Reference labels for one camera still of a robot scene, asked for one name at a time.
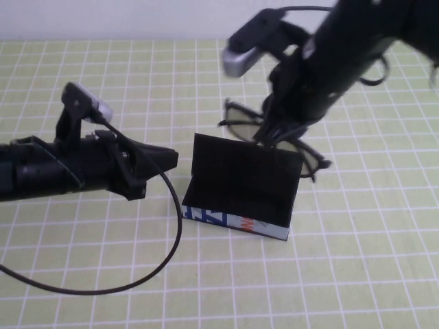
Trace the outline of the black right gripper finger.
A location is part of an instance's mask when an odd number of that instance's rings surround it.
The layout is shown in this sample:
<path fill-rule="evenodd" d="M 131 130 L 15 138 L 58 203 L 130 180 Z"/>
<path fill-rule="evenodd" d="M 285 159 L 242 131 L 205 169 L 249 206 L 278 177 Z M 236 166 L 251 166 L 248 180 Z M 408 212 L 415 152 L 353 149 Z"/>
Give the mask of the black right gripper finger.
<path fill-rule="evenodd" d="M 305 132 L 308 130 L 306 125 L 299 125 L 296 123 L 273 123 L 273 139 L 274 146 L 281 141 L 286 141 L 289 138 L 301 138 Z"/>
<path fill-rule="evenodd" d="M 272 109 L 274 104 L 272 101 L 265 101 L 262 105 L 263 119 L 262 122 L 254 134 L 253 139 L 256 144 L 260 144 L 262 147 L 273 147 L 273 120 L 272 120 Z"/>

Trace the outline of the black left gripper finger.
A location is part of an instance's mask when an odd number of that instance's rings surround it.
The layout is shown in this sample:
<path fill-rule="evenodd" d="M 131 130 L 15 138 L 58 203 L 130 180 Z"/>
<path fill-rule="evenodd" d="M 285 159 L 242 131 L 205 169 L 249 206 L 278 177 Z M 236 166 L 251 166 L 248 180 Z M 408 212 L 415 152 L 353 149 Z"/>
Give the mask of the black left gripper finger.
<path fill-rule="evenodd" d="M 140 156 L 136 165 L 136 181 L 146 182 L 158 176 L 160 172 L 168 172 L 176 168 L 178 155 L 168 156 Z"/>
<path fill-rule="evenodd" d="M 135 146 L 136 150 L 139 151 L 144 158 L 149 156 L 152 160 L 156 162 L 178 161 L 179 154 L 174 149 L 140 143 L 139 141 L 132 140 L 131 138 L 129 138 L 128 140 Z"/>

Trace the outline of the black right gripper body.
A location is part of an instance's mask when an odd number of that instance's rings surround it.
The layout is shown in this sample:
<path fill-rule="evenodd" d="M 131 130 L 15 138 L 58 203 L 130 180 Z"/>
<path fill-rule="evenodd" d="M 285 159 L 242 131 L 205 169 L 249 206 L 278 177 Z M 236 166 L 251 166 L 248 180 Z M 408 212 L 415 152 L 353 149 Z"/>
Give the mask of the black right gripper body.
<path fill-rule="evenodd" d="M 319 29 L 270 73 L 268 120 L 311 125 L 385 52 L 385 40 L 347 29 Z"/>

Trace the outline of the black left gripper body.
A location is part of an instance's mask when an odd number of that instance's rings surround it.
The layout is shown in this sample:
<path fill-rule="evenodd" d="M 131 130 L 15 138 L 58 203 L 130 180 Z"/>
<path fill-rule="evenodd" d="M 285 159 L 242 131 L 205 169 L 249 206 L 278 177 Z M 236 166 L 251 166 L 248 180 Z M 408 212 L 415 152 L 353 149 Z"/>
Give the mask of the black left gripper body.
<path fill-rule="evenodd" d="M 143 199 L 146 179 L 138 178 L 125 150 L 110 132 L 80 139 L 77 149 L 36 136 L 12 142 L 12 200 L 105 190 L 127 200 Z"/>

